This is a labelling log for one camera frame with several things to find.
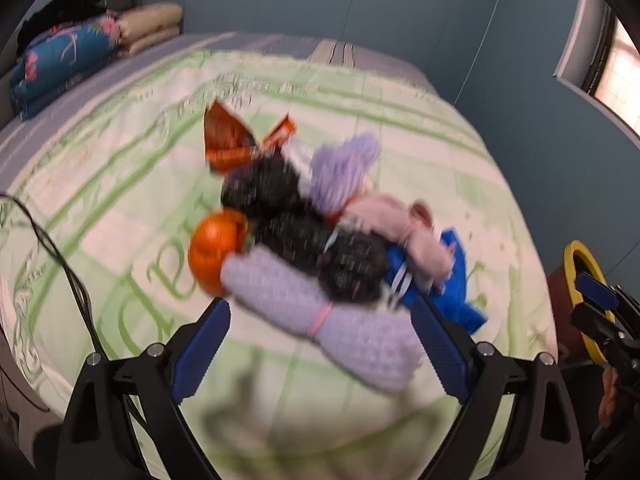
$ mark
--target screw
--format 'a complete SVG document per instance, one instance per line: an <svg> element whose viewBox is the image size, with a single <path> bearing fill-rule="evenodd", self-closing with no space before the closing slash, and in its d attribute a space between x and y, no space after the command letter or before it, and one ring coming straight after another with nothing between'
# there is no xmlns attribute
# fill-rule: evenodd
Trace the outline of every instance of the screw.
<svg viewBox="0 0 640 480"><path fill-rule="evenodd" d="M538 357L542 361L542 364L545 366L551 366L553 363L556 362L554 357L549 352L541 352L541 354Z"/></svg>
<svg viewBox="0 0 640 480"><path fill-rule="evenodd" d="M483 355L484 357L490 357L495 353L494 346L486 341L479 342L476 348L478 348L480 355Z"/></svg>
<svg viewBox="0 0 640 480"><path fill-rule="evenodd" d="M146 353L151 357L160 357L164 352L164 345L162 343L153 343L146 349Z"/></svg>
<svg viewBox="0 0 640 480"><path fill-rule="evenodd" d="M100 354L98 354L98 352L94 352L94 353L89 354L87 356L86 363L89 366L95 366L100 362L101 359L102 359L102 357L100 356Z"/></svg>

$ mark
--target yellow object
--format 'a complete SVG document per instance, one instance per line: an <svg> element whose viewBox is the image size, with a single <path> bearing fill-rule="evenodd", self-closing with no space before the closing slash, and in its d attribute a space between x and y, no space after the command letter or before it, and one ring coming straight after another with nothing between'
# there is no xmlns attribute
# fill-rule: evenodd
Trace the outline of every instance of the yellow object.
<svg viewBox="0 0 640 480"><path fill-rule="evenodd" d="M571 303L576 307L576 305L582 303L584 300L582 298L582 294L578 292L575 288L575 277L577 276L577 271L575 269L575 261L580 260L584 266L589 271L590 275L593 276L596 280L598 280L603 285L607 285L607 282L604 278L604 274L600 269L596 259L591 254L591 251L587 249L587 247L579 240L574 240L567 247L564 248L564 276L566 278L566 286L569 290L569 296L571 297ZM605 316L609 319L610 322L615 323L616 318L610 310L605 312ZM601 364L606 363L607 359L604 357L602 352L600 351L599 346L596 342L588 336L585 336L582 332L582 340L584 341L584 346L589 353L589 357L594 363Z"/></svg>

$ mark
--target mattress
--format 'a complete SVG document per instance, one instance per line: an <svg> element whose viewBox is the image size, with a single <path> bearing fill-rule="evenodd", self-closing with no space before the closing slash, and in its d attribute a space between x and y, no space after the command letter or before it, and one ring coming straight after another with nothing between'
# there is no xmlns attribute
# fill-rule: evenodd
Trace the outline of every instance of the mattress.
<svg viewBox="0 0 640 480"><path fill-rule="evenodd" d="M375 134L376 189L426 200L438 228L458 232L467 300L489 320L474 338L517 357L557 354L545 274L508 184L479 134L417 69L347 43L228 32L182 36L118 62L0 137L0 184L86 283L110 358L168 340L209 304L185 251L194 225L219 205L222 180L206 167L202 135L214 98L257 138L285 113L312 147ZM91 343L64 274L21 220L2 206L0 319L25 377L63 414ZM229 301L230 333L182 405L223 478L418 476L459 410L427 358L406 391L382 394ZM478 476L509 413L505 398ZM165 478L148 437L138 437Z"/></svg>

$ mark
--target blue fabric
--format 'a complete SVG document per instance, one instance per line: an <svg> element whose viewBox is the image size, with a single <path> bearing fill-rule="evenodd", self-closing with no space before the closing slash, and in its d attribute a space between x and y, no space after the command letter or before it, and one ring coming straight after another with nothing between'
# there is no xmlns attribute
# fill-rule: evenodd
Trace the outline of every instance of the blue fabric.
<svg viewBox="0 0 640 480"><path fill-rule="evenodd" d="M445 245L450 246L455 243L454 252L455 263L451 277L443 283L444 292L440 294L434 289L429 293L431 301L438 307L443 317L448 321L460 323L468 334L475 333L484 323L486 317L478 312L474 307L466 303L466 261L465 251L462 244L458 240L454 230L446 230L442 232L440 238ZM386 274L385 281L390 285L396 278L396 274L401 270L402 265L406 261L406 253L397 245L392 245L388 250L389 272ZM418 288L415 280L411 280L406 293L402 297L402 303L411 309L415 299L422 291Z"/></svg>
<svg viewBox="0 0 640 480"><path fill-rule="evenodd" d="M27 45L27 48L25 48L25 50L29 50L30 48L33 48L37 44L42 43L45 40L48 40L51 36L53 36L56 32L59 32L63 28L75 27L76 25L81 25L81 23L82 22L61 23L60 25L56 25L55 27L48 28L47 30L45 30L44 32L41 32L35 38L33 38L29 42L29 44Z"/></svg>
<svg viewBox="0 0 640 480"><path fill-rule="evenodd" d="M63 93L71 90L79 82L84 81L84 79L92 76L96 72L99 72L101 69L107 66L110 61L111 59L107 57L103 60L100 60L98 63L95 63L88 69L84 70L84 72L74 72L67 81L60 83L55 88L52 88L40 97L37 97L31 101L25 102L16 100L14 96L11 95L14 113L18 115L21 120L31 119L32 117L35 117L43 108L49 106Z"/></svg>
<svg viewBox="0 0 640 480"><path fill-rule="evenodd" d="M57 32L48 31L25 51L12 73L12 102L18 106L33 102L90 70L115 49L119 35L114 17L106 14Z"/></svg>

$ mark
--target black sparkly fabric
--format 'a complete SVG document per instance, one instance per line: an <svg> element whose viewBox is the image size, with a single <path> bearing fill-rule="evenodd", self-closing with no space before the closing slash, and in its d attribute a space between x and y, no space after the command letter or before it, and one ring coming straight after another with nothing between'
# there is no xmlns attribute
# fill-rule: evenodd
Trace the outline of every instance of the black sparkly fabric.
<svg viewBox="0 0 640 480"><path fill-rule="evenodd" d="M364 303L380 297L389 262L384 242L361 232L322 225L285 212L263 222L256 241L311 276L332 301Z"/></svg>
<svg viewBox="0 0 640 480"><path fill-rule="evenodd" d="M270 219L283 211L313 214L311 202L298 192L299 180L281 156L260 158L229 174L220 202L242 211L249 220Z"/></svg>

